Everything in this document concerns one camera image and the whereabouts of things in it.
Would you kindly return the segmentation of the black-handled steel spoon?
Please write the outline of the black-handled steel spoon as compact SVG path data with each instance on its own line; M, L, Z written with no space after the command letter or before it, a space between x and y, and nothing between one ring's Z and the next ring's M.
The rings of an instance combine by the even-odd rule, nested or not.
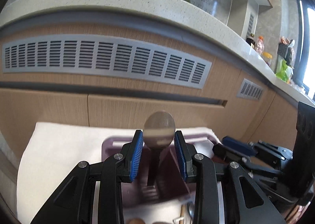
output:
M194 203L193 203L193 202L188 202L188 203L187 203L187 212L188 212L188 215L189 215L189 217L190 217L189 224L192 224L192 223L193 223L194 211L195 211L195 205L194 205Z

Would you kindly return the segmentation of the wooden spoon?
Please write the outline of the wooden spoon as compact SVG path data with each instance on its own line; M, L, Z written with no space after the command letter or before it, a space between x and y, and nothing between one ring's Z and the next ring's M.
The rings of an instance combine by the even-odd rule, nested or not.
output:
M140 218L134 218L127 221L127 224L145 224L145 221Z

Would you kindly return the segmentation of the wooden chopstick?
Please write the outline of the wooden chopstick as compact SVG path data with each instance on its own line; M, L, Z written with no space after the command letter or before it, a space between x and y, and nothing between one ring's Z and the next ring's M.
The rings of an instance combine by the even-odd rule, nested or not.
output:
M185 209L186 209L186 206L183 204L183 205L181 206L180 217L184 217L184 216L185 216Z

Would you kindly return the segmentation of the metal shovel-shaped spoon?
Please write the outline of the metal shovel-shaped spoon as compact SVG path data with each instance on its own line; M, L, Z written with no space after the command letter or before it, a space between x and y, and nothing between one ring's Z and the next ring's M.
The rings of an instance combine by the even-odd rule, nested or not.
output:
M173 224L186 224L186 218L185 217L177 217L172 220Z

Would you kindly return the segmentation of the maroon plastic utensil holder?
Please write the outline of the maroon plastic utensil holder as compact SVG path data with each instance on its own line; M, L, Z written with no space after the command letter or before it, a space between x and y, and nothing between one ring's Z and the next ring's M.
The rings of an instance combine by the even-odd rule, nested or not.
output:
M213 145L220 143L214 135L209 133L184 135L184 138L186 143L194 145L197 153L204 154L209 158L214 155ZM115 153L120 153L122 146L131 141L131 136L107 138L101 146L101 161ZM122 183L121 185L123 208L170 201L195 190L195 185L186 185L181 177L173 142L160 155L158 174L153 188L147 186L150 160L151 151L144 145L136 179L132 183Z

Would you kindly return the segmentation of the small grey vent grille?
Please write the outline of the small grey vent grille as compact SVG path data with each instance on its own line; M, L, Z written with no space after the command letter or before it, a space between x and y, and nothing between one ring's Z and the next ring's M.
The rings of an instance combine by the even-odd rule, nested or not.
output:
M261 86L248 79L244 79L236 96L243 99L260 100L263 92L264 89Z

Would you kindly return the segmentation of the green plastic bag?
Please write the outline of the green plastic bag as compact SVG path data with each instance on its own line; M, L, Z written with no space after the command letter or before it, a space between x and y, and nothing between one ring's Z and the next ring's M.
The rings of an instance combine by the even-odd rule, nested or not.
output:
M275 75L278 79L289 84L293 75L293 69L291 66L287 65L287 62L285 60L281 60L277 64L277 70L276 70Z

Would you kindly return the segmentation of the white table cloth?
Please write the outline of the white table cloth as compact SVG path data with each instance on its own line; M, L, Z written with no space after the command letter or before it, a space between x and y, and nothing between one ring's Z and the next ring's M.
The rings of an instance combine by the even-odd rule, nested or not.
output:
M101 162L109 137L132 138L134 129L92 128L38 122L21 157L17 179L17 216L31 223L42 205L80 162Z

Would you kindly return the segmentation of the orange-lid jar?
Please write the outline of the orange-lid jar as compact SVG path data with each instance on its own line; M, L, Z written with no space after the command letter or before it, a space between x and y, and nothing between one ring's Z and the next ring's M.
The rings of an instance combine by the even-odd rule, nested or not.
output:
M270 53L268 53L268 52L263 52L262 53L262 58L266 62L266 64L270 67L271 64L272 64L273 56Z

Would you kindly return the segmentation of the orange drink bottle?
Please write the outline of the orange drink bottle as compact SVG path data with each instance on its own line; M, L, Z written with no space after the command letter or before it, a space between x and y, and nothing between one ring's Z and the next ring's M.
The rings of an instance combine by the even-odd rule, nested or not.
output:
M256 44L255 44L255 51L259 55L262 55L262 53L264 51L264 37L263 36L258 37Z

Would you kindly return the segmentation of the black knife rack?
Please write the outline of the black knife rack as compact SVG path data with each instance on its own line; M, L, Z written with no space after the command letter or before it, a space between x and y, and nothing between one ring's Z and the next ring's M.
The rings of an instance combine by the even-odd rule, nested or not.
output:
M288 44L279 43L277 54L286 61L288 66L294 66L294 49Z

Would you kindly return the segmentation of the dark sauce bottle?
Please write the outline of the dark sauce bottle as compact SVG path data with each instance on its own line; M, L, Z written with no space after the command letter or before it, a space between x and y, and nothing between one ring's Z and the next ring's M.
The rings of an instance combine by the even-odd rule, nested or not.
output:
M254 34L250 33L247 37L246 37L246 42L252 47L255 48L255 41L254 41Z

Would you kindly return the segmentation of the long grey vent grille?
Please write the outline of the long grey vent grille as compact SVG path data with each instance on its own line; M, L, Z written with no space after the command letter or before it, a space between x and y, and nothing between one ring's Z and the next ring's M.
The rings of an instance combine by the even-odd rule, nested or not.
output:
M121 77L202 89L212 63L127 38L59 34L4 43L4 73L70 73Z

